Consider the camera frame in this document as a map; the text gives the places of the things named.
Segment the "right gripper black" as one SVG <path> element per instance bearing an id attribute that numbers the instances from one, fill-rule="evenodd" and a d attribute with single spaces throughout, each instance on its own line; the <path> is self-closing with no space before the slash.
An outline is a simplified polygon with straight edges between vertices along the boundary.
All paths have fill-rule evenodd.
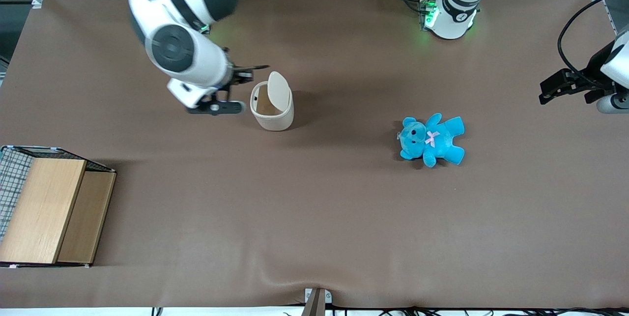
<path id="1" fill-rule="evenodd" d="M 227 70 L 223 79 L 217 85 L 216 100 L 227 102 L 230 99 L 230 89 L 232 83 L 234 85 L 244 85 L 250 83 L 254 79 L 252 71 L 269 68 L 269 65 L 254 66 L 234 66 L 234 62 L 229 55 L 230 49 L 222 49 L 226 57 Z"/>

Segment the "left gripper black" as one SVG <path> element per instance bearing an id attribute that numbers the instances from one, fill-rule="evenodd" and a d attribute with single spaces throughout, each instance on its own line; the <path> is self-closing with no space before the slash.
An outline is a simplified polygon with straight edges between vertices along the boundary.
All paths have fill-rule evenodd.
<path id="1" fill-rule="evenodd" d="M 612 95 L 616 92 L 615 82 L 608 76 L 598 74 L 585 76 L 582 73 L 571 72 L 569 69 L 560 69 L 552 76 L 549 76 L 540 83 L 541 94 L 539 102 L 546 105 L 553 99 L 571 95 L 584 93 L 584 101 L 591 105 L 605 96 Z"/>

